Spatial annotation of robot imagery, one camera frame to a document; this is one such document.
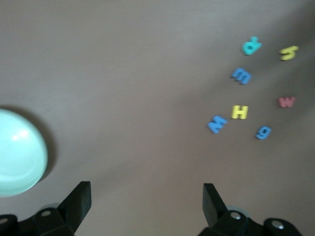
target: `silver screw head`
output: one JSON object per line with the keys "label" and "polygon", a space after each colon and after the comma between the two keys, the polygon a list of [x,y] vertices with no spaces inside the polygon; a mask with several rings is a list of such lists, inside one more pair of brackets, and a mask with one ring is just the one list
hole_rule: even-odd
{"label": "silver screw head", "polygon": [[8,222],[8,218],[2,218],[2,219],[0,219],[0,225],[1,225],[1,224],[5,224],[6,222]]}
{"label": "silver screw head", "polygon": [[50,214],[51,214],[51,211],[46,210],[46,211],[41,213],[41,216],[47,216],[47,215],[50,215]]}
{"label": "silver screw head", "polygon": [[241,219],[241,215],[235,211],[231,213],[231,217],[236,220]]}
{"label": "silver screw head", "polygon": [[283,225],[280,221],[278,221],[278,220],[273,220],[273,221],[271,222],[271,224],[272,224],[273,227],[275,227],[275,228],[277,228],[277,229],[279,229],[279,230],[284,229],[284,225]]}

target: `yellow letter h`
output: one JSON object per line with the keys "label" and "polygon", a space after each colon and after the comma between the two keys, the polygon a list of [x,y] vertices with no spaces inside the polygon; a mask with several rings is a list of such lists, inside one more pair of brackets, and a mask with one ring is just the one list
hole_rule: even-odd
{"label": "yellow letter h", "polygon": [[234,106],[232,110],[232,119],[237,119],[238,116],[240,116],[240,119],[246,119],[247,117],[247,111],[248,106],[242,106],[242,109],[240,109],[241,106]]}

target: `mint green ball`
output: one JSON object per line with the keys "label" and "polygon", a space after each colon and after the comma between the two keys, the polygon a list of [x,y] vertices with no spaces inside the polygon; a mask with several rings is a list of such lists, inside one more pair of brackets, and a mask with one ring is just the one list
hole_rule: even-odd
{"label": "mint green ball", "polygon": [[0,109],[0,197],[23,193],[44,175],[46,144],[24,117]]}

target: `gray floor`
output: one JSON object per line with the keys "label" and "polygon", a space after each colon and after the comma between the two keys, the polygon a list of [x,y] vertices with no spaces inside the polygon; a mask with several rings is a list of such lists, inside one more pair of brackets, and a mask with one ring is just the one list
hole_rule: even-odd
{"label": "gray floor", "polygon": [[[25,219],[89,180],[77,236],[196,236],[210,182],[257,223],[313,235],[314,20],[310,0],[1,1],[0,104],[40,129],[50,163],[0,213]],[[263,45],[245,56],[251,36]],[[230,78],[237,67],[247,85]],[[248,118],[230,119],[233,105]],[[216,135],[215,115],[229,118]]]}

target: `red foam letter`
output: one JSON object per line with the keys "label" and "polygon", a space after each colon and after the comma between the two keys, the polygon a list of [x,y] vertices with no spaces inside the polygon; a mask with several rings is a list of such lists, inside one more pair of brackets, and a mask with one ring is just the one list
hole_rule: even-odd
{"label": "red foam letter", "polygon": [[279,97],[278,102],[280,107],[292,107],[295,97]]}

